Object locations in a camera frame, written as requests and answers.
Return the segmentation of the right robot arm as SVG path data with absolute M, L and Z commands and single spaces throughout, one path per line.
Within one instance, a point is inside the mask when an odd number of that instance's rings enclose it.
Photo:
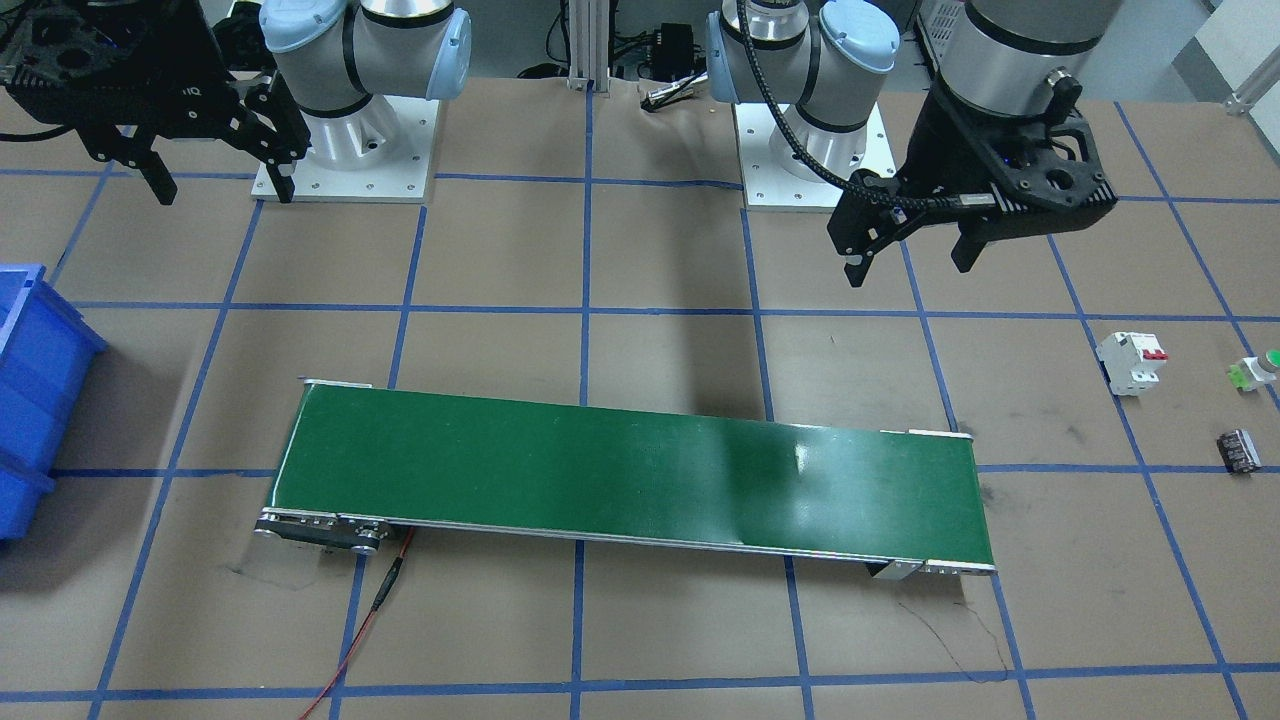
M 164 205 L 157 138 L 250 155 L 256 199 L 421 202 L 471 45 L 452 1 L 234 1 L 216 24 L 198 1 L 6 1 L 3 87 Z

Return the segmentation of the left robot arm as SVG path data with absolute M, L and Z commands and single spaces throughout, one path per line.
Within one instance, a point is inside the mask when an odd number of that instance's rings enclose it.
M 783 167 L 841 192 L 827 231 L 851 287 L 932 225 L 957 228 L 951 259 L 965 273 L 991 243 L 1083 231 L 1117 205 L 1078 76 L 1119 8 L 965 1 L 891 174 L 864 158 L 901 45 L 873 3 L 722 3 L 707 18 L 710 95 L 760 104 Z

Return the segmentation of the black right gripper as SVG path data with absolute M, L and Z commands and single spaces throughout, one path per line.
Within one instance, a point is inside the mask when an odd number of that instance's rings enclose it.
M 155 138 L 248 152 L 282 204 L 310 147 L 285 81 L 237 87 L 198 1 L 24 1 L 3 36 L 3 87 L 35 120 L 70 127 L 95 160 L 137 170 L 164 206 L 178 188 Z

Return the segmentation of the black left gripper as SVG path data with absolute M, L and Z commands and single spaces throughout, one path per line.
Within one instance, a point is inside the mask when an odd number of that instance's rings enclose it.
M 1051 70 L 1039 86 L 1050 95 L 1033 102 L 1030 115 L 998 117 L 961 99 L 943 78 L 934 82 L 896 178 L 874 172 L 849 178 L 890 202 L 845 190 L 827 223 L 851 287 L 863 287 L 881 251 L 920 223 L 957 223 L 950 258 L 968 273 L 988 243 L 1082 231 L 1117 205 L 1091 127 L 1076 109 L 1082 83 L 1066 70 Z M 989 195 L 995 204 L 925 210 L 920 200 L 960 195 Z

